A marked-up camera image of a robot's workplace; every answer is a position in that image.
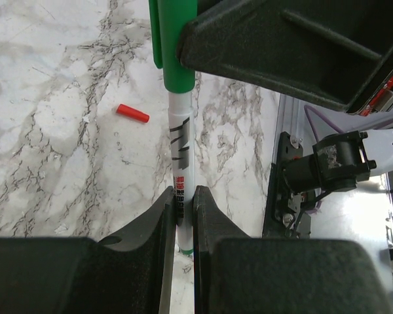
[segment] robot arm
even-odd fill
[[[368,137],[363,140],[365,152],[377,165],[370,175],[393,171],[393,130],[368,130],[366,133]]]

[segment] black plastic bracket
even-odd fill
[[[170,186],[99,243],[0,238],[0,313],[168,314],[175,230]]]
[[[224,238],[249,239],[217,206],[210,189],[197,186],[193,202],[195,313],[209,313],[211,260],[215,245]]]
[[[285,164],[303,156],[303,148],[295,148],[290,135],[282,132],[278,143],[276,163],[272,164],[269,177],[268,199],[265,209],[262,237],[290,237],[290,227],[301,212],[301,195],[294,195],[288,188],[285,178]],[[310,217],[301,217],[298,236],[308,238],[310,235]]]
[[[350,114],[362,113],[393,77],[393,0],[200,0],[198,7],[177,46],[187,68]]]

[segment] gray marble veining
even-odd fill
[[[172,184],[167,94],[148,4],[0,0],[0,236],[101,239]],[[196,183],[261,234],[278,94],[196,74]],[[150,114],[115,114],[125,103]],[[172,313],[193,312],[178,254]]]

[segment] bolt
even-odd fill
[[[284,224],[285,227],[288,227],[294,220],[294,215],[293,214],[284,214],[282,216],[282,223]]]
[[[295,136],[291,135],[290,143],[294,148],[299,148],[299,142]]]

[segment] red component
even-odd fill
[[[393,87],[393,76],[387,81],[387,83],[383,86],[382,89],[379,90],[377,95],[369,102],[367,107],[360,113],[360,116],[367,116],[371,113],[372,108],[374,107],[377,100],[384,94],[386,90],[389,90]]]
[[[117,113],[123,116],[127,116],[129,118],[133,118],[134,120],[138,120],[144,123],[147,123],[150,120],[150,116],[148,114],[142,113],[137,109],[131,108],[127,105],[120,104],[117,109]]]

